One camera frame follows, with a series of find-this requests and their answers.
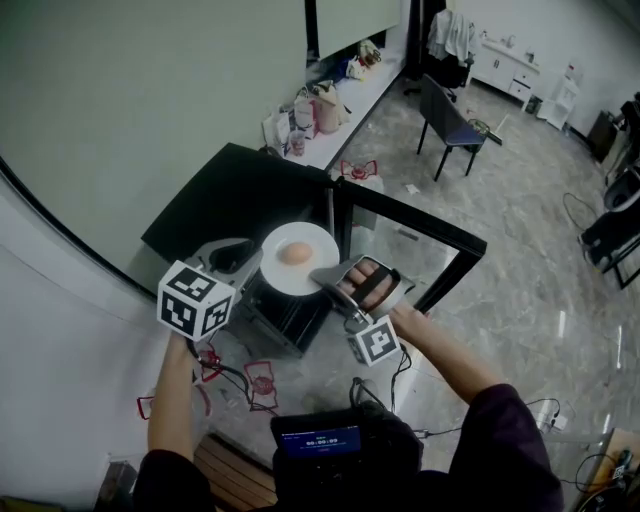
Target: white plate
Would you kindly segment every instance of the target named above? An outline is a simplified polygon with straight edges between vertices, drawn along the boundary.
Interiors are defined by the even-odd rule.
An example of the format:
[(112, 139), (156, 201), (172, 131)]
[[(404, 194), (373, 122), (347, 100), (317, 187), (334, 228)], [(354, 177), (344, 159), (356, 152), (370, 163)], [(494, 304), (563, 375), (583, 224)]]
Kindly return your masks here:
[[(294, 242), (309, 244), (313, 253), (300, 265), (285, 265), (278, 254)], [(309, 222), (292, 222), (275, 229), (263, 242), (262, 252), (260, 270), (266, 281), (276, 290), (296, 297), (311, 295), (321, 289), (309, 277), (311, 271), (340, 263), (335, 240), (323, 228)]]

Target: white cabinet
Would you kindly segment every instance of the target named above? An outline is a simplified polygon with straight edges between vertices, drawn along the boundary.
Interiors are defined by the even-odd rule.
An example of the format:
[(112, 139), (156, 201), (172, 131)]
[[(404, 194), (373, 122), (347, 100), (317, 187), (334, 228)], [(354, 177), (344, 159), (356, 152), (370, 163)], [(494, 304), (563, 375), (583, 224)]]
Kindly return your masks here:
[(540, 70), (506, 46), (484, 40), (471, 67), (471, 77), (492, 85), (523, 102), (524, 110)]
[(560, 78), (551, 97), (542, 103), (538, 118), (546, 119), (551, 126), (562, 130), (578, 101), (579, 94), (578, 84), (567, 77)]

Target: drawer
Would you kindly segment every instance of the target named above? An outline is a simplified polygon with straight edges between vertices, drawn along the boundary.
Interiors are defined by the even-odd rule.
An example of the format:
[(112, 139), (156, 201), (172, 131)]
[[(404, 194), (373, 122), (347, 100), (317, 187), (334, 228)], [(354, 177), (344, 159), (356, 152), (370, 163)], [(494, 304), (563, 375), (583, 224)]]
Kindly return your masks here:
[(529, 71), (526, 68), (516, 69), (516, 72), (513, 75), (514, 80), (516, 80), (517, 82), (520, 82), (523, 85), (528, 85), (529, 88), (533, 87), (534, 78), (535, 78), (535, 73), (533, 71)]
[(529, 101), (529, 98), (531, 97), (531, 89), (514, 80), (511, 82), (511, 87), (509, 87), (509, 94), (511, 96), (515, 96), (520, 101)]

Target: egg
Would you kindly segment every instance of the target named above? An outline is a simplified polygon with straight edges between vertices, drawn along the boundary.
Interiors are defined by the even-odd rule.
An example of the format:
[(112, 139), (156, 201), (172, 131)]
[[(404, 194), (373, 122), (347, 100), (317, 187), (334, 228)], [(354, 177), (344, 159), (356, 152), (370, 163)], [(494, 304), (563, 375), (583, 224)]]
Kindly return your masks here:
[(280, 250), (278, 257), (285, 265), (301, 265), (311, 258), (313, 249), (304, 242), (293, 242)]

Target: white countertop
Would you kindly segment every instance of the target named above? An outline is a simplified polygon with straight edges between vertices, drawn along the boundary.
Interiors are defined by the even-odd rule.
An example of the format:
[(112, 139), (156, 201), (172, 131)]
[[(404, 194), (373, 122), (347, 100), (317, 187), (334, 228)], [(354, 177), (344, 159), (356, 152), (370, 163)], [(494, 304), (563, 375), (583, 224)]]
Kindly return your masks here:
[(487, 48), (503, 53), (504, 55), (511, 57), (513, 60), (517, 60), (520, 64), (527, 66), (529, 69), (535, 71), (536, 73), (540, 73), (540, 66), (538, 66), (538, 64), (536, 64), (535, 62), (529, 62), (524, 56), (518, 55), (511, 48), (507, 48), (502, 43), (487, 39), (481, 39), (480, 42), (482, 46), (486, 46)]
[(376, 101), (400, 74), (401, 55), (384, 48), (380, 50), (380, 55), (382, 61), (367, 70), (364, 81), (345, 78), (336, 84), (342, 103), (351, 111), (349, 122), (331, 134), (318, 133), (313, 140), (305, 141), (304, 155), (297, 157), (289, 152), (287, 160), (312, 165), (318, 169), (326, 169), (329, 166)]

